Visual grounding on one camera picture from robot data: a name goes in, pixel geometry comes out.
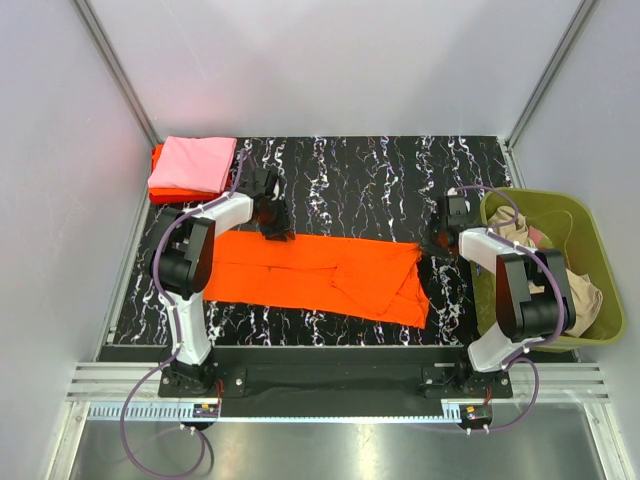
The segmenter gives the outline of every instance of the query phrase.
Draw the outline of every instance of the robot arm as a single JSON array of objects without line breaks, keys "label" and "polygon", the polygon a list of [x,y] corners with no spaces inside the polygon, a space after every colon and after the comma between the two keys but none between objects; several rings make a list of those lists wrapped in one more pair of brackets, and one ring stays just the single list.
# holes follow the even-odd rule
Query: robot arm
[{"label": "robot arm", "polygon": [[[209,388],[212,372],[206,360],[212,352],[205,331],[203,291],[212,273],[215,239],[222,233],[243,223],[256,221],[267,240],[293,239],[289,212],[284,200],[279,199],[282,179],[275,168],[253,168],[245,171],[236,192],[224,194],[225,199],[209,209],[202,209],[180,224],[171,234],[163,252],[160,252],[159,280],[173,300],[180,318],[182,344],[171,364],[174,376],[195,385]],[[145,264],[151,275],[157,245],[167,228],[184,212],[165,208],[159,215],[152,245]],[[165,307],[168,301],[160,297]],[[173,316],[168,315],[173,352],[178,345]]]},{"label": "robot arm", "polygon": [[[462,195],[447,195],[438,201],[430,224],[430,247],[441,256],[461,256],[496,276],[496,323],[468,346],[460,381],[475,373],[498,372],[515,352],[542,341],[557,326],[558,304],[551,284],[529,256],[511,242],[475,224]],[[529,248],[551,271],[562,293],[565,308],[563,329],[576,320],[562,253],[555,249]],[[543,287],[530,293],[529,285]]]}]

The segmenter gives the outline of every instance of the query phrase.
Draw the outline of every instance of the laundry basket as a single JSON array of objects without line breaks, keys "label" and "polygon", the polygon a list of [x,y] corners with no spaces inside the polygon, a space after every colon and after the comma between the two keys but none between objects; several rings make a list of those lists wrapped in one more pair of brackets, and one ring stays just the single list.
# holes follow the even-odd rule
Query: laundry basket
[{"label": "laundry basket", "polygon": [[[562,335],[541,350],[561,352],[618,340],[624,333],[625,314],[589,210],[568,195],[516,188],[500,190],[514,200],[520,213],[527,217],[528,225],[545,233],[553,246],[562,251],[571,271],[577,275],[588,274],[591,282],[602,291],[600,313],[581,337]],[[488,193],[480,204],[481,222],[486,225],[498,207],[508,204],[499,195]],[[478,330],[484,334],[496,321],[495,276],[474,264],[471,273]]]}]

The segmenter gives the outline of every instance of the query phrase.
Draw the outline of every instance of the pink towel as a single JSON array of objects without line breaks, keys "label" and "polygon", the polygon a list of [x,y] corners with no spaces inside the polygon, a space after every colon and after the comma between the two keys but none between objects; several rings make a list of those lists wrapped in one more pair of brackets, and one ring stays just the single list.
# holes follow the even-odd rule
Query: pink towel
[{"label": "pink towel", "polygon": [[236,148],[235,138],[168,137],[149,188],[224,191]]}]

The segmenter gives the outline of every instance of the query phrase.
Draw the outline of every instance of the red fabric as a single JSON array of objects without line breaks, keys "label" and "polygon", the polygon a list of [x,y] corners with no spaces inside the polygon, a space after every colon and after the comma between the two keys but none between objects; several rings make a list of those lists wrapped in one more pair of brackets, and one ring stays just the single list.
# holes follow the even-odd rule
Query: red fabric
[{"label": "red fabric", "polygon": [[424,328],[429,302],[414,243],[297,235],[267,241],[228,231],[215,241],[209,301],[305,308]]},{"label": "red fabric", "polygon": [[[162,145],[156,146],[151,151],[151,171],[156,168],[160,154],[162,153]],[[231,179],[227,179],[227,187],[231,185]],[[149,200],[155,205],[165,203],[184,203],[184,202],[208,202],[220,196],[219,193],[199,192],[197,190],[186,190],[183,188],[150,188]]]}]

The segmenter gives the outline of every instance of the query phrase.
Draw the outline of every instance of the cable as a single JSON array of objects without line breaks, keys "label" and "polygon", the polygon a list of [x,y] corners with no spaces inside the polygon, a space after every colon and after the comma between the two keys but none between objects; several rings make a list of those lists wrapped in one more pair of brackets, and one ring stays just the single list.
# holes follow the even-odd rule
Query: cable
[{"label": "cable", "polygon": [[135,395],[135,393],[138,391],[138,389],[142,386],[142,384],[144,384],[144,382],[146,382],[152,375],[154,375],[155,373],[162,371],[162,369],[164,369],[167,365],[171,364],[171,362],[173,362],[177,357],[178,354],[180,353],[180,349],[182,348],[182,329],[180,328],[180,316],[178,315],[178,309],[176,307],[176,303],[173,301],[173,299],[167,294],[166,290],[162,287],[162,284],[160,283],[160,278],[159,278],[159,267],[160,267],[160,256],[162,254],[162,252],[164,252],[164,249],[167,246],[167,243],[169,242],[169,237],[171,236],[171,233],[173,233],[173,231],[185,220],[191,218],[192,216],[196,215],[196,214],[200,214],[203,212],[206,212],[207,210],[210,210],[211,208],[220,205],[221,203],[227,201],[236,191],[236,189],[238,188],[238,185],[240,184],[240,177],[242,176],[242,166],[243,163],[245,161],[246,158],[249,157],[249,154],[247,153],[247,151],[245,149],[242,149],[239,153],[239,163],[238,163],[238,171],[236,172],[236,176],[234,178],[233,181],[233,185],[231,186],[231,189],[228,192],[225,192],[225,194],[223,194],[221,197],[216,198],[215,200],[212,200],[211,202],[202,205],[200,208],[196,208],[194,210],[191,210],[189,212],[186,212],[184,214],[182,214],[180,217],[178,217],[178,219],[176,219],[171,225],[169,225],[169,228],[167,228],[167,230],[164,232],[164,234],[162,235],[162,238],[160,239],[160,242],[158,243],[158,247],[156,250],[156,254],[153,258],[153,268],[152,268],[152,276],[153,276],[153,283],[156,287],[156,289],[158,290],[158,295],[162,296],[165,298],[166,302],[167,302],[167,310],[169,310],[170,314],[173,316],[173,320],[175,322],[175,326],[176,326],[176,350],[175,352],[173,352],[173,354],[164,362],[162,362],[160,365],[158,365],[157,367],[154,367],[153,369],[151,369],[146,375],[144,375],[139,381],[138,383],[136,383],[136,385],[131,389],[131,392],[129,393],[129,395],[127,396],[127,399],[125,400],[123,406],[122,406],[122,413],[120,414],[120,439],[122,441],[122,446],[124,448],[125,453],[127,454],[127,458],[129,458],[129,460],[131,460],[131,463],[133,463],[136,468],[138,468],[138,470],[140,470],[143,473],[146,473],[147,475],[150,475],[152,477],[156,477],[156,478],[165,478],[165,479],[180,479],[180,478],[187,478],[188,476],[190,476],[191,474],[193,474],[198,467],[200,467],[200,465],[202,464],[202,461],[204,459],[204,454],[205,454],[205,450],[206,450],[206,445],[207,445],[207,438],[204,436],[204,434],[202,432],[200,432],[199,430],[196,430],[195,428],[191,428],[190,431],[191,433],[196,433],[198,435],[198,438],[200,439],[200,456],[198,457],[198,460],[196,461],[196,463],[193,465],[193,467],[191,467],[189,470],[187,470],[184,473],[178,474],[178,475],[165,475],[163,473],[158,473],[158,472],[154,472],[153,470],[145,467],[144,465],[142,465],[138,459],[135,457],[133,451],[131,450],[129,443],[127,442],[127,435],[126,435],[126,431],[125,431],[125,415],[126,412],[128,410],[129,404],[131,403],[131,399],[133,398],[133,396]]}]

